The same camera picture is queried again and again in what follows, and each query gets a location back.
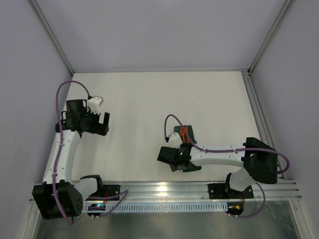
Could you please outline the orange plastic fork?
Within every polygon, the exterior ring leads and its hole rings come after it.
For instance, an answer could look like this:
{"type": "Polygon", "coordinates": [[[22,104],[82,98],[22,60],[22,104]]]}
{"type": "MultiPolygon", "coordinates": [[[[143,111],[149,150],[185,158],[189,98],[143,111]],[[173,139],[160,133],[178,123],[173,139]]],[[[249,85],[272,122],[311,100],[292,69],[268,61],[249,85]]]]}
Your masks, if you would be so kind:
{"type": "Polygon", "coordinates": [[[182,138],[182,142],[186,143],[185,132],[184,132],[184,129],[183,129],[182,126],[180,127],[180,135],[181,135],[181,138],[182,138]]]}

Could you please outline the dark green cloth napkin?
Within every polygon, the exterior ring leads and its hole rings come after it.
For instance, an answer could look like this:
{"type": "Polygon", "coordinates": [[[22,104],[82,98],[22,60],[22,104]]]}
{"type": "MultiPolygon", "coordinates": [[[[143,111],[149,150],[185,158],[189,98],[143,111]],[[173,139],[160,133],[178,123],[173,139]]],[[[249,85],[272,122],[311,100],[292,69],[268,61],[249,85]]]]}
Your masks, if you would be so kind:
{"type": "MultiPolygon", "coordinates": [[[[192,142],[194,144],[197,144],[197,141],[195,140],[194,133],[192,130],[192,126],[191,125],[184,125],[184,129],[185,129],[185,131],[182,130],[182,128],[180,126],[175,126],[173,132],[177,132],[179,134],[180,139],[182,140],[183,143],[190,144],[190,140],[192,140],[192,142]]],[[[194,172],[194,171],[199,171],[199,170],[201,170],[201,166],[195,166],[195,165],[189,163],[187,168],[183,169],[183,172],[194,172]]]]}

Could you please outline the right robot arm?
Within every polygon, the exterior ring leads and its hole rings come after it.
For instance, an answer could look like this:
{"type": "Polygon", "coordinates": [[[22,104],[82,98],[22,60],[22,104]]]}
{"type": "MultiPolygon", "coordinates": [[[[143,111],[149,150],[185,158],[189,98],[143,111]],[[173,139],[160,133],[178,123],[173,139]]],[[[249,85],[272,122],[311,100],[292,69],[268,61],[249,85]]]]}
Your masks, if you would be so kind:
{"type": "Polygon", "coordinates": [[[255,183],[276,184],[277,152],[262,141],[248,137],[242,144],[225,147],[203,147],[192,141],[179,146],[162,146],[157,161],[170,166],[171,171],[198,171],[205,165],[235,166],[236,172],[227,174],[223,186],[230,198],[239,198],[255,183]]]}

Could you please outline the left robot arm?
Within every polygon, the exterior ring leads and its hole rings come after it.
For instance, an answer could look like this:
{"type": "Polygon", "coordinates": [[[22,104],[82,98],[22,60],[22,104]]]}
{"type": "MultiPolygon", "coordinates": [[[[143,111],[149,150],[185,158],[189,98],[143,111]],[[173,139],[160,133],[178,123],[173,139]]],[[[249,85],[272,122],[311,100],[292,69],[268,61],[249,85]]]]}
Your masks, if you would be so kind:
{"type": "Polygon", "coordinates": [[[55,145],[43,182],[33,187],[32,196],[45,220],[74,218],[81,214],[83,202],[90,196],[102,196],[104,186],[100,175],[87,175],[72,183],[72,169],[80,139],[84,133],[106,136],[109,113],[101,116],[103,98],[68,100],[55,126],[55,145]]]}

